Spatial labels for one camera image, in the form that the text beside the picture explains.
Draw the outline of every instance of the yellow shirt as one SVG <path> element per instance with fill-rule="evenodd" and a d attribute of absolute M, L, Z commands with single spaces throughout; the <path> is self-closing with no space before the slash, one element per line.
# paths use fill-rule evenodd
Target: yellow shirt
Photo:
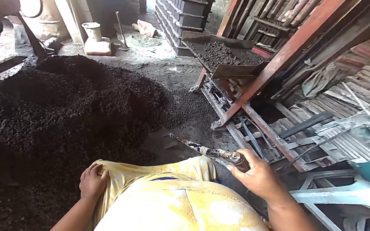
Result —
<path fill-rule="evenodd" d="M 239 194 L 210 182 L 216 171 L 207 157 L 151 167 L 100 163 L 110 171 L 110 184 L 94 213 L 95 231 L 268 230 Z M 114 180 L 120 183 L 112 188 Z"/>

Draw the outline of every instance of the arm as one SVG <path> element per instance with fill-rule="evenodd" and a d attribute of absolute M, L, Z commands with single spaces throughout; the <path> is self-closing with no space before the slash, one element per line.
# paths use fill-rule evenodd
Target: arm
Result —
<path fill-rule="evenodd" d="M 80 200 L 59 220 L 51 231 L 85 231 L 109 177 L 108 171 L 104 171 L 102 176 L 97 175 L 101 167 L 101 164 L 95 163 L 82 173 L 79 184 Z"/>
<path fill-rule="evenodd" d="M 316 231 L 317 228 L 286 190 L 268 163 L 247 149 L 238 150 L 248 160 L 251 169 L 246 173 L 228 166 L 239 181 L 268 203 L 269 221 L 275 231 Z"/>

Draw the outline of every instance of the hand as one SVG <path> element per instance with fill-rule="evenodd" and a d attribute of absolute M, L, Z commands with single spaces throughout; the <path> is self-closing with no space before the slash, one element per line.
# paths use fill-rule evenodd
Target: hand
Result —
<path fill-rule="evenodd" d="M 99 176 L 98 170 L 102 168 L 102 164 L 92 164 L 81 175 L 79 189 L 81 190 L 82 198 L 93 198 L 98 200 L 104 192 L 106 181 L 109 178 L 109 171 L 104 171 L 102 176 Z"/>
<path fill-rule="evenodd" d="M 239 149 L 237 152 L 245 156 L 251 169 L 243 173 L 235 166 L 228 165 L 227 168 L 251 192 L 263 198 L 267 203 L 278 203 L 290 196 L 268 163 L 248 149 Z"/>

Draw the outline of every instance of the black gravel pile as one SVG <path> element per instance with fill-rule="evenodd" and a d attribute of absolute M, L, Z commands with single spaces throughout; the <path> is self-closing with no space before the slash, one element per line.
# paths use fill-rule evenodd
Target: black gravel pile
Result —
<path fill-rule="evenodd" d="M 219 64 L 228 65 L 258 65 L 263 59 L 251 50 L 231 49 L 221 42 L 205 44 L 193 43 L 191 49 L 196 51 L 198 58 L 202 59 L 212 71 Z"/>
<path fill-rule="evenodd" d="M 145 76 L 84 56 L 48 58 L 0 81 L 0 171 L 5 184 L 24 181 L 0 184 L 0 230 L 50 229 L 78 200 L 92 161 L 147 165 L 156 156 L 137 148 L 149 131 L 190 118 L 208 128 L 207 114 L 215 113 L 202 95 L 173 97 Z"/>

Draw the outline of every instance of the white bucket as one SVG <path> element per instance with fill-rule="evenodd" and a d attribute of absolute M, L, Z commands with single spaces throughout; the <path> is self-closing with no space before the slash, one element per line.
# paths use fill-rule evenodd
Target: white bucket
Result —
<path fill-rule="evenodd" d="M 99 23 L 83 23 L 82 27 L 85 29 L 86 34 L 95 41 L 102 41 L 101 24 Z"/>

